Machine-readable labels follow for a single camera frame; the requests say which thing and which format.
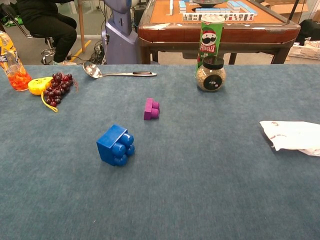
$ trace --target purple lego block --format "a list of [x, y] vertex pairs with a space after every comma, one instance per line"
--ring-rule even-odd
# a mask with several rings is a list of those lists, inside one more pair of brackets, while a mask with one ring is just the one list
[[144, 107], [144, 120], [159, 118], [160, 104], [153, 98], [147, 98]]

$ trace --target black jar lid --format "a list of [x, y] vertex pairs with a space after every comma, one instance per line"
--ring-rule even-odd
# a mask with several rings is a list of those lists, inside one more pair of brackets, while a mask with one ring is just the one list
[[219, 70], [224, 67], [225, 61], [217, 56], [207, 56], [203, 59], [203, 66], [211, 70]]

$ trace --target blue lego block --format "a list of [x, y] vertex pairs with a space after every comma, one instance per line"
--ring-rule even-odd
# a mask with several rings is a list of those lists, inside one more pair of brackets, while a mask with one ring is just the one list
[[135, 153], [134, 136], [128, 133], [126, 128], [112, 125], [96, 141], [100, 158], [112, 166], [124, 166], [128, 157]]

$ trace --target glass jar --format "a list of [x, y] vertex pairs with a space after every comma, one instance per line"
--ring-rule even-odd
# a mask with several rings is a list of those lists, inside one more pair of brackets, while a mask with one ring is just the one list
[[195, 78], [200, 89], [206, 92], [219, 90], [226, 81], [226, 71], [223, 58], [207, 56], [196, 71]]

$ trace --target pringles logo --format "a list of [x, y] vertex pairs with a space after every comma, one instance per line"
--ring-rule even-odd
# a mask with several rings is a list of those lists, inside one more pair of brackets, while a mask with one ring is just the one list
[[200, 51], [214, 53], [216, 50], [216, 39], [217, 35], [213, 29], [205, 28], [203, 29]]

